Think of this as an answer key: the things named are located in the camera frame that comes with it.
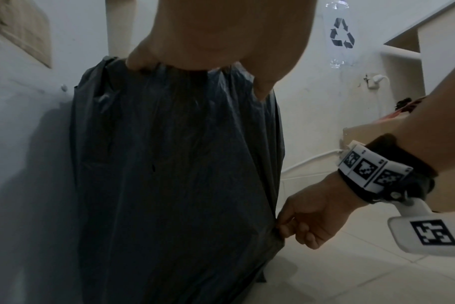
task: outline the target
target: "qr code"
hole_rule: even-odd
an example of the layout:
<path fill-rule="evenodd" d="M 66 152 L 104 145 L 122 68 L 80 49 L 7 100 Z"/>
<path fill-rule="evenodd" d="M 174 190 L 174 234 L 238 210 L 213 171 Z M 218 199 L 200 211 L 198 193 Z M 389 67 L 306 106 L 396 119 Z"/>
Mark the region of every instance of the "qr code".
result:
<path fill-rule="evenodd" d="M 455 246 L 455 239 L 442 220 L 411 222 L 423 245 Z"/>
<path fill-rule="evenodd" d="M 359 154 L 357 154 L 354 151 L 351 151 L 351 153 L 349 153 L 349 155 L 346 157 L 343 163 L 346 164 L 346 166 L 348 166 L 349 168 L 351 168 L 360 157 L 361 156 Z"/>
<path fill-rule="evenodd" d="M 368 180 L 377 169 L 378 166 L 374 165 L 370 161 L 367 161 L 366 159 L 363 159 L 359 164 L 357 164 L 353 171 L 363 179 Z"/>
<path fill-rule="evenodd" d="M 404 175 L 385 169 L 375 180 L 374 183 L 380 186 L 392 186 L 395 183 L 399 182 Z"/>

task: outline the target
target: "person's right hand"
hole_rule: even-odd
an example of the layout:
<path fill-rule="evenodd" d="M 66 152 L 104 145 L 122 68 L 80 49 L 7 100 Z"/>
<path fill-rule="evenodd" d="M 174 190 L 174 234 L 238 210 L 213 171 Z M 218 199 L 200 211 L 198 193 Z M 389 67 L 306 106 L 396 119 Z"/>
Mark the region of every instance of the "person's right hand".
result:
<path fill-rule="evenodd" d="M 129 69 L 163 63 L 210 70 L 240 62 L 263 100 L 308 44 L 317 0 L 159 0 L 151 33 L 129 55 Z"/>
<path fill-rule="evenodd" d="M 300 244 L 318 249 L 336 235 L 354 210 L 366 205 L 334 172 L 290 196 L 277 224 L 284 238 L 296 235 Z"/>

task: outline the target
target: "cardboard box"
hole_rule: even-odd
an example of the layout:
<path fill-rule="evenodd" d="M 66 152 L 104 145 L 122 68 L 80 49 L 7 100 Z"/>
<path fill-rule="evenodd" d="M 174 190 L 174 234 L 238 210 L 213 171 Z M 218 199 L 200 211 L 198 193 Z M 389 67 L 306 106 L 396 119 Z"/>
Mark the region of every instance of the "cardboard box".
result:
<path fill-rule="evenodd" d="M 376 137 L 392 132 L 405 117 L 402 115 L 393 119 L 374 122 L 343 130 L 343 145 L 347 146 L 352 140 L 369 143 Z M 441 173 L 436 179 L 436 187 L 428 195 L 426 203 L 433 211 L 455 211 L 455 169 Z"/>

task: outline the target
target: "transparent plastic sheet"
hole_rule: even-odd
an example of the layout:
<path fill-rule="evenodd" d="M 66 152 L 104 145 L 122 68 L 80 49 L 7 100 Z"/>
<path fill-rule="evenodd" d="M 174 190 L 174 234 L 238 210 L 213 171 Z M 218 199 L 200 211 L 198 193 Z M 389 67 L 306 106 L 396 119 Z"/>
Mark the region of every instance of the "transparent plastic sheet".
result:
<path fill-rule="evenodd" d="M 357 24 L 345 1 L 329 1 L 323 7 L 324 36 L 331 67 L 353 66 L 359 58 Z"/>
<path fill-rule="evenodd" d="M 74 93 L 84 304 L 238 304 L 283 247 L 274 93 L 238 67 L 127 70 L 105 58 Z"/>

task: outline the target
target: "recycling symbol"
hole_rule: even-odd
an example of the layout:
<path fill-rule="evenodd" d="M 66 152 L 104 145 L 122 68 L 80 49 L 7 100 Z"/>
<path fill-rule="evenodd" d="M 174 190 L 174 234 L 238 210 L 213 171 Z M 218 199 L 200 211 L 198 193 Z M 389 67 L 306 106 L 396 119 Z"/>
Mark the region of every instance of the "recycling symbol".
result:
<path fill-rule="evenodd" d="M 336 40 L 336 37 L 338 36 L 338 30 L 339 30 L 339 27 L 341 26 L 341 24 L 342 24 L 343 29 L 347 33 L 347 38 L 349 39 L 349 42 L 346 40 L 343 43 L 342 40 Z M 331 35 L 330 35 L 332 43 L 337 47 L 342 47 L 344 45 L 346 47 L 346 49 L 352 49 L 354 47 L 355 40 L 354 40 L 354 37 L 351 35 L 351 33 L 348 32 L 348 25 L 346 24 L 346 21 L 343 18 L 336 18 L 336 22 L 334 22 L 334 27 L 335 27 L 335 29 L 331 29 Z"/>

